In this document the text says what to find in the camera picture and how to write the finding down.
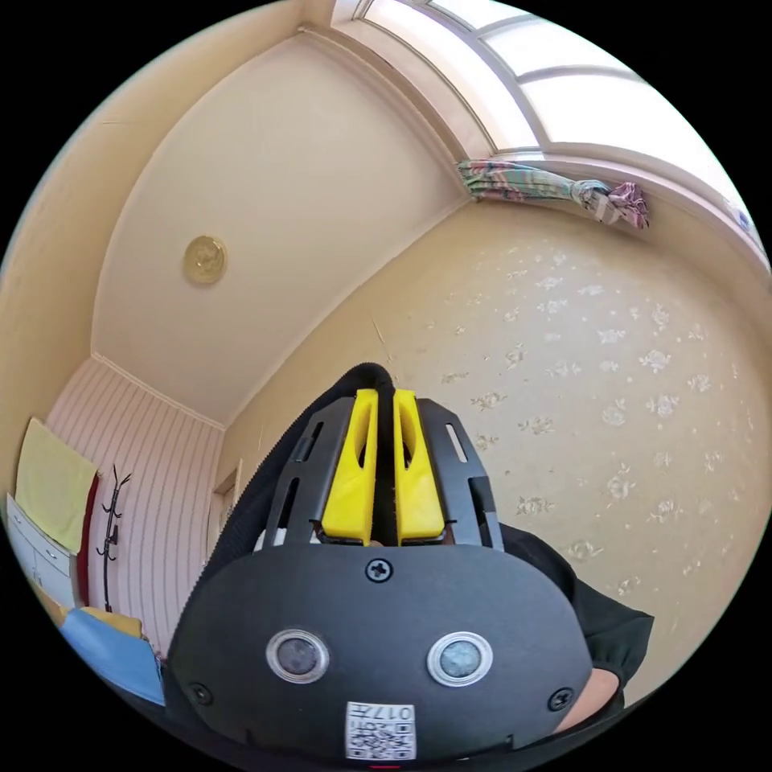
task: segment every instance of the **black sleeve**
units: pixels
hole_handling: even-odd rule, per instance
[[[530,563],[561,588],[577,614],[593,665],[619,678],[621,698],[646,656],[654,618],[581,581],[568,561],[537,536],[506,525],[501,531],[508,554]]]

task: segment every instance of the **blue cloth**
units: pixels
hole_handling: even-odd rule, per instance
[[[121,633],[81,609],[67,615],[61,633],[103,679],[143,700],[164,704],[158,661],[147,641]]]

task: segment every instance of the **yellow towel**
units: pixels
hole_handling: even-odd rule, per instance
[[[125,614],[117,614],[112,611],[103,611],[102,609],[95,609],[91,606],[84,606],[81,611],[85,611],[86,614],[91,614],[101,622],[106,622],[111,627],[119,630],[121,633],[131,635],[132,638],[142,637],[142,622],[134,617],[127,617]]]
[[[96,473],[90,461],[33,418],[18,460],[16,503],[41,531],[78,553]]]
[[[57,627],[61,627],[70,609],[60,606],[56,601],[49,598],[34,582],[31,582],[31,584],[32,589],[43,604],[43,608],[48,612],[48,616],[51,617]]]

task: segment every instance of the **yellow plastic piece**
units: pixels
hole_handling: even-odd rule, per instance
[[[410,453],[405,467],[402,444]],[[394,392],[394,483],[396,532],[399,544],[406,539],[436,539],[445,529],[437,484],[421,429],[414,392]]]
[[[378,392],[374,388],[363,388],[356,393],[338,468],[324,508],[322,530],[325,536],[360,539],[362,544],[370,544],[377,446]],[[363,448],[364,459],[360,466]]]

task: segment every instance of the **ceiling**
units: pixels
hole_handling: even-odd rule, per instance
[[[110,241],[92,349],[228,425],[353,289],[464,194],[388,92],[309,35],[217,84],[172,129]],[[228,250],[206,288],[196,236]]]

